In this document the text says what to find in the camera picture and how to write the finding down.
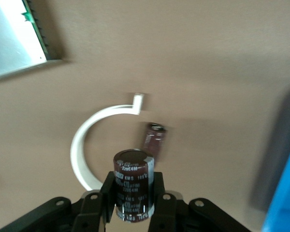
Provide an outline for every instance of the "white curved object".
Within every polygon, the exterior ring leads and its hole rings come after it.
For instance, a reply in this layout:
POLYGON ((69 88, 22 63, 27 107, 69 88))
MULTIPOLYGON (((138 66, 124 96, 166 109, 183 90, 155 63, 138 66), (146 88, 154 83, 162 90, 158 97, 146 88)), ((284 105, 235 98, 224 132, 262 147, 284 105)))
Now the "white curved object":
POLYGON ((85 161, 84 140, 87 131, 96 122, 112 115, 139 115, 142 108, 143 97, 144 94, 135 94, 132 105, 115 105, 100 110, 84 122, 77 130, 71 144, 71 164, 77 179, 87 191, 100 189, 102 187, 102 182, 94 176, 85 161))

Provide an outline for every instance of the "white plastic part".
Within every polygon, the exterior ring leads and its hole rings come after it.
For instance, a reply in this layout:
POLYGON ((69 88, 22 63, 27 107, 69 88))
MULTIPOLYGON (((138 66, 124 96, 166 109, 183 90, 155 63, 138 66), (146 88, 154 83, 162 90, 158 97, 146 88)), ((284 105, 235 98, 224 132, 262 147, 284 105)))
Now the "white plastic part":
POLYGON ((77 179, 87 191, 101 189, 102 187, 102 182, 90 171, 85 161, 84 140, 89 128, 101 119, 112 115, 139 115, 142 108, 143 97, 144 94, 137 93, 134 95, 132 105, 115 105, 100 110, 84 122, 77 130, 71 144, 71 164, 77 179))

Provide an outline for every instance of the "silver metal panel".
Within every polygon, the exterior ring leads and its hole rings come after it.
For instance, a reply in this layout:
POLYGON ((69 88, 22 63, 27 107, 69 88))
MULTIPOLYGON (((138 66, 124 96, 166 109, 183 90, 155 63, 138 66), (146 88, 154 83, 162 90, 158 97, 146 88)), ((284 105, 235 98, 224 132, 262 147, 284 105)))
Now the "silver metal panel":
POLYGON ((22 0, 0 0, 0 76, 47 62, 22 0))

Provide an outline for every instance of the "electrolytic capacitor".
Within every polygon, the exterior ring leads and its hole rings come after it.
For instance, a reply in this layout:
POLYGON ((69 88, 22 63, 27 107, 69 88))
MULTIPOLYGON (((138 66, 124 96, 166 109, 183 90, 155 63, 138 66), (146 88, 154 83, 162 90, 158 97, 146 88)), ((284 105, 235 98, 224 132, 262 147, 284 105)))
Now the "electrolytic capacitor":
POLYGON ((130 149, 114 157, 116 177, 116 214, 126 222, 139 222, 154 213, 154 158, 151 154, 130 149))
POLYGON ((151 122, 146 126, 146 136, 143 143, 143 149, 153 154, 155 160, 158 160, 166 131, 165 127, 161 124, 151 122))

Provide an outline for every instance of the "silver screw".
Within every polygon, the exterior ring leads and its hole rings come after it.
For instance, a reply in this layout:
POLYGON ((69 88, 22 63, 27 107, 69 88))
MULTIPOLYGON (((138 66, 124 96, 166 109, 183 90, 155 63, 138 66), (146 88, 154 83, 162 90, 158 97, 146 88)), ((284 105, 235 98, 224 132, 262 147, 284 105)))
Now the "silver screw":
POLYGON ((93 194, 93 195, 90 196, 90 199, 92 199, 92 200, 95 200, 97 198, 98 198, 98 195, 96 195, 96 194, 93 194))
POLYGON ((196 200, 196 201, 195 201, 195 205, 196 205, 197 207, 203 207, 203 206, 204 206, 204 203, 203 203, 202 201, 200 201, 200 200, 196 200))
POLYGON ((163 199, 164 200, 169 200, 169 199, 171 199, 171 196, 169 194, 164 194, 163 195, 163 199))
POLYGON ((59 205, 63 205, 64 201, 58 201, 56 202, 56 205, 59 206, 59 205))

